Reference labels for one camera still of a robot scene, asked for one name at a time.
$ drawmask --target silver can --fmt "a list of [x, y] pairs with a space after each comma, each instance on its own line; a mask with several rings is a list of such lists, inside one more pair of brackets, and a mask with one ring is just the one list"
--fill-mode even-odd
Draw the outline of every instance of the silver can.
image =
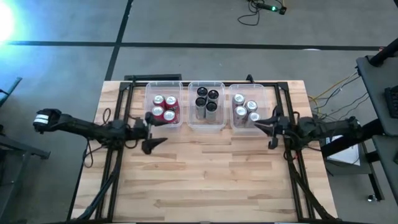
[[248, 111], [244, 106], [237, 106], [234, 110], [234, 125], [236, 127], [244, 127], [246, 123], [246, 118], [248, 116]]
[[206, 118], [206, 99], [203, 97], [197, 98], [195, 100], [196, 106], [196, 116], [197, 119], [205, 119]]
[[178, 123], [177, 117], [175, 116], [174, 111], [170, 111], [170, 110], [166, 111], [163, 114], [163, 117], [164, 117], [164, 120], [166, 122], [168, 122], [169, 124], [177, 124]]
[[257, 110], [258, 105], [254, 100], [249, 100], [244, 104], [244, 107], [246, 107], [248, 113], [251, 113]]
[[165, 98], [162, 95], [156, 95], [154, 97], [154, 99], [152, 100], [152, 102], [154, 103], [155, 106], [161, 106], [163, 108], [165, 108]]
[[214, 102], [218, 103], [218, 91], [217, 90], [210, 90], [207, 94], [207, 102]]
[[243, 106], [244, 104], [244, 96], [243, 94], [235, 94], [232, 98], [232, 110], [235, 110], [237, 106]]
[[217, 119], [217, 104], [215, 102], [209, 102], [206, 105], [206, 120], [208, 122], [214, 122]]
[[205, 87], [199, 87], [197, 90], [197, 97], [207, 98], [207, 89]]
[[260, 119], [261, 119], [261, 116], [258, 113], [256, 113], [256, 112], [249, 113], [248, 121], [246, 122], [246, 127], [247, 128], [255, 128], [254, 124], [256, 123], [256, 121], [259, 121]]

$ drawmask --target plastic container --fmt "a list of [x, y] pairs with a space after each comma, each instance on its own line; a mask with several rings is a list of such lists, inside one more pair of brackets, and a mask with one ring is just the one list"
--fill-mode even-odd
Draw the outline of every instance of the plastic container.
[[[197, 99], [197, 90], [199, 87], [205, 87], [208, 91], [218, 91], [218, 104], [216, 110], [216, 120], [214, 122], [208, 122], [205, 119], [198, 119], [196, 117], [196, 105], [195, 100]], [[217, 132], [220, 131], [226, 125], [226, 105], [225, 105], [225, 85], [222, 82], [214, 81], [200, 81], [191, 82], [188, 86], [188, 126], [194, 131], [199, 132]]]
[[162, 95], [165, 98], [168, 96], [175, 96], [180, 105], [180, 114], [177, 116], [177, 124], [166, 124], [161, 127], [177, 128], [180, 127], [183, 122], [183, 95], [182, 95], [182, 83], [180, 81], [155, 81], [149, 82], [145, 88], [145, 101], [144, 101], [144, 114], [151, 112], [155, 106], [153, 99], [156, 95]]
[[240, 93], [244, 96], [245, 102], [249, 100], [254, 100], [257, 103], [257, 113], [260, 115], [261, 119], [267, 119], [267, 98], [266, 89], [260, 84], [233, 84], [228, 88], [229, 105], [230, 108], [230, 119], [231, 127], [234, 133], [244, 134], [244, 133], [262, 133], [262, 131], [256, 127], [248, 128], [237, 126], [234, 123], [234, 111], [232, 110], [233, 97], [235, 94]]

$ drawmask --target wooden table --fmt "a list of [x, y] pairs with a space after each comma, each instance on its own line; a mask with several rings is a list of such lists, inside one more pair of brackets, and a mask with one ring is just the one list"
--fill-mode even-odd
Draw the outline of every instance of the wooden table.
[[[301, 116], [311, 116], [304, 82], [288, 83], [294, 110]], [[119, 84], [104, 82], [96, 123], [103, 123], [106, 108], [112, 109], [113, 118]], [[144, 114], [144, 90], [134, 89], [130, 109], [133, 116]], [[273, 88], [266, 88], [266, 93], [270, 116], [276, 104], [275, 92]], [[149, 156], [141, 147], [124, 149], [114, 222], [297, 221], [287, 162], [282, 156], [283, 141], [279, 141], [277, 149], [268, 150], [265, 134], [235, 135], [229, 125], [229, 115], [227, 125], [218, 134], [194, 133], [186, 122], [187, 116], [180, 131], [154, 128], [154, 138], [167, 137], [168, 140]], [[91, 142], [93, 149], [98, 146], [97, 142]], [[316, 142], [311, 146], [319, 147]], [[93, 157], [93, 167], [83, 168], [72, 218], [84, 211], [100, 188], [106, 149], [93, 153]], [[303, 158], [312, 192], [336, 217], [321, 153], [303, 150]], [[302, 192], [300, 195], [307, 214]]]

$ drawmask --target black desk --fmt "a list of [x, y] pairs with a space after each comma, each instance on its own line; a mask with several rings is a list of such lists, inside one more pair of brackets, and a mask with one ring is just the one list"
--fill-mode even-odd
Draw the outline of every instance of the black desk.
[[372, 137], [376, 151], [368, 154], [368, 161], [380, 161], [388, 183], [390, 184], [392, 194], [398, 204], [398, 164], [392, 158], [398, 153], [398, 138], [389, 136]]
[[390, 117], [384, 99], [384, 89], [398, 85], [398, 58], [387, 58], [380, 67], [373, 67], [365, 57], [356, 59], [356, 63], [384, 132], [398, 136], [398, 119]]
[[384, 99], [384, 89], [398, 85], [398, 58], [387, 58], [380, 67], [373, 67], [366, 57], [358, 58], [356, 62], [358, 64], [358, 73], [362, 76], [378, 119], [362, 125], [362, 136], [360, 138], [343, 136], [322, 146], [322, 154], [323, 157], [328, 157], [350, 146], [372, 139], [377, 150], [365, 153], [365, 156], [371, 168], [369, 178], [375, 193], [374, 196], [377, 200], [384, 199], [371, 165], [375, 161], [381, 161], [391, 190], [398, 203], [398, 166], [393, 161], [394, 152], [397, 151], [398, 147], [398, 119], [390, 117]]

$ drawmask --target aluminum can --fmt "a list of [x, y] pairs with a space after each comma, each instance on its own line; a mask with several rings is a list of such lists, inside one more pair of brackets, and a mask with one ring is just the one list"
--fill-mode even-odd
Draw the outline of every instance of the aluminum can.
[[177, 115], [174, 113], [174, 111], [170, 111], [170, 110], [166, 111], [163, 114], [163, 118], [169, 124], [177, 124], [178, 123], [178, 118], [177, 118]]
[[254, 124], [256, 123], [256, 121], [258, 121], [260, 119], [261, 119], [261, 116], [258, 113], [256, 113], [256, 112], [249, 113], [248, 121], [246, 122], [246, 127], [247, 128], [255, 128]]
[[244, 107], [246, 107], [248, 113], [251, 113], [257, 111], [258, 105], [254, 100], [249, 100], [244, 104]]
[[217, 119], [217, 104], [215, 102], [209, 102], [206, 105], [206, 120], [208, 122], [214, 122]]
[[207, 102], [214, 102], [218, 103], [218, 91], [217, 90], [210, 90], [207, 94]]
[[248, 116], [248, 111], [244, 106], [237, 106], [234, 110], [233, 118], [234, 125], [236, 127], [244, 127], [246, 124], [246, 118]]
[[244, 104], [244, 95], [237, 93], [232, 98], [232, 110], [235, 110], [237, 106], [243, 106]]
[[155, 106], [152, 108], [152, 114], [154, 115], [154, 118], [158, 121], [164, 121], [163, 119], [163, 114], [164, 114], [164, 109], [161, 106]]
[[163, 107], [163, 109], [166, 106], [166, 100], [165, 100], [164, 96], [162, 96], [162, 95], [156, 95], [154, 97], [154, 99], [152, 100], [152, 102], [154, 103], [155, 106], [161, 106], [161, 107]]
[[195, 100], [196, 106], [196, 116], [197, 119], [205, 119], [206, 118], [206, 99], [203, 97], [199, 97]]
[[176, 116], [180, 115], [180, 105], [178, 99], [175, 96], [169, 96], [166, 98], [166, 110], [174, 111]]
[[207, 89], [205, 87], [199, 87], [197, 90], [197, 97], [207, 99]]

